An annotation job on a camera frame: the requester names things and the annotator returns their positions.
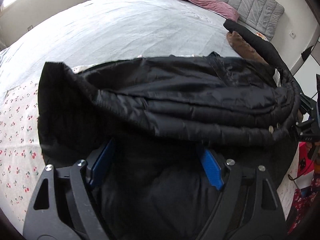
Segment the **black cable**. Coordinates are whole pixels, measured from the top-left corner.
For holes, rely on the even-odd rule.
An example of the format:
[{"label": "black cable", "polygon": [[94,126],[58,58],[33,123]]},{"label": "black cable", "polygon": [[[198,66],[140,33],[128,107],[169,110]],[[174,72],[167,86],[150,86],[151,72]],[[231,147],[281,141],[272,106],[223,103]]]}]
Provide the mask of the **black cable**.
[{"label": "black cable", "polygon": [[312,164],[313,164],[313,161],[311,161],[311,163],[309,164],[308,168],[306,168],[305,171],[302,174],[300,174],[298,177],[296,177],[296,178],[292,178],[292,176],[290,174],[288,174],[289,180],[295,181],[296,179],[300,178],[302,175],[304,175],[306,173],[307,170],[309,170],[309,168],[311,167]]}]

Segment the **pink velvet pillow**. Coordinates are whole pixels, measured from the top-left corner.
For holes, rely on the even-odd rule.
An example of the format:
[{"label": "pink velvet pillow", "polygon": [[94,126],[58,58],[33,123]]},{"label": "pink velvet pillow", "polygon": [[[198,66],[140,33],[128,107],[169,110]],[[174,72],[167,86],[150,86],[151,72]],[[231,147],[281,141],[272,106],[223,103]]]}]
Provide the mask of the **pink velvet pillow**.
[{"label": "pink velvet pillow", "polygon": [[235,22],[239,18],[239,14],[237,10],[225,2],[222,2],[219,0],[188,0],[188,1],[204,9],[220,14],[221,16],[227,19],[233,20]]}]

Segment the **bed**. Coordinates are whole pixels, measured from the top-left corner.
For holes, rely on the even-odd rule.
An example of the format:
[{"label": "bed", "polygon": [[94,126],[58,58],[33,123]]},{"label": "bed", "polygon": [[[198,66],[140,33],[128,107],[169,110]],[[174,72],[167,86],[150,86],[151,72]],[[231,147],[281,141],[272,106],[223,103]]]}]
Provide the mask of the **bed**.
[{"label": "bed", "polygon": [[[37,85],[44,63],[63,61],[79,72],[139,55],[215,51],[239,57],[226,40],[224,22],[183,0],[91,0],[47,19],[0,53],[0,207],[20,233],[45,166],[37,134]],[[297,156],[298,151],[288,171],[293,174]],[[293,187],[284,184],[278,193],[289,213]]]}]

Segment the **cherry print fabric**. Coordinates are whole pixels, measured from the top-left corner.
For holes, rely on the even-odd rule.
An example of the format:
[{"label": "cherry print fabric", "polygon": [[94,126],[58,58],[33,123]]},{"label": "cherry print fabric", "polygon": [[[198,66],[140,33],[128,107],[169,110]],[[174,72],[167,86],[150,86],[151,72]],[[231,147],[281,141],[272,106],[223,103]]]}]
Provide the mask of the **cherry print fabric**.
[{"label": "cherry print fabric", "polygon": [[[75,73],[91,66],[73,68]],[[39,144],[38,80],[9,90],[0,107],[0,194],[20,223],[45,167]]]}]

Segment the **black metal frame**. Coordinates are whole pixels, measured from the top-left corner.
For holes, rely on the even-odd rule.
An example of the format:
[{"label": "black metal frame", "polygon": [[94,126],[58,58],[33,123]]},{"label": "black metal frame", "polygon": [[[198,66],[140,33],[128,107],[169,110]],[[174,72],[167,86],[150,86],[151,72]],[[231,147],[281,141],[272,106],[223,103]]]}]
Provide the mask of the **black metal frame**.
[{"label": "black metal frame", "polygon": [[[319,142],[320,141],[320,128],[318,124],[317,114],[317,102],[300,93],[301,108],[305,113],[308,113],[310,118],[302,123],[296,123],[295,130],[297,133],[297,139],[300,142]],[[313,144],[312,148],[308,152],[308,158],[312,160],[314,158],[316,146]]]},{"label": "black metal frame", "polygon": [[[287,232],[284,214],[265,168],[241,168],[236,163],[228,165],[222,155],[211,153],[218,160],[226,183],[199,239],[250,240],[259,236],[284,239]],[[100,156],[95,152],[88,160],[95,163]],[[41,236],[57,240],[113,239],[91,195],[88,181],[92,170],[92,164],[85,160],[65,168],[46,166],[26,214],[23,236],[27,240],[41,239]],[[248,186],[241,219],[236,230],[228,231],[241,185]]]}]

